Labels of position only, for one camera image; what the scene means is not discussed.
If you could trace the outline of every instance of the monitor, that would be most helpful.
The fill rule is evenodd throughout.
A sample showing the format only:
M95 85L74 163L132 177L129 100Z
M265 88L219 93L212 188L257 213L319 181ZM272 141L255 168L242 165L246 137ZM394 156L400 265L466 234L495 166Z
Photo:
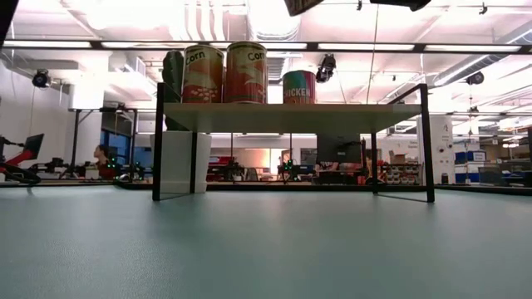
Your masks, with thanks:
M32 152L32 157L27 160L37 159L39 156L39 151L41 151L42 140L44 139L44 134L34 135L26 138L26 143L24 144L24 150L29 150Z
M316 163L361 163L360 135L318 134L318 155Z

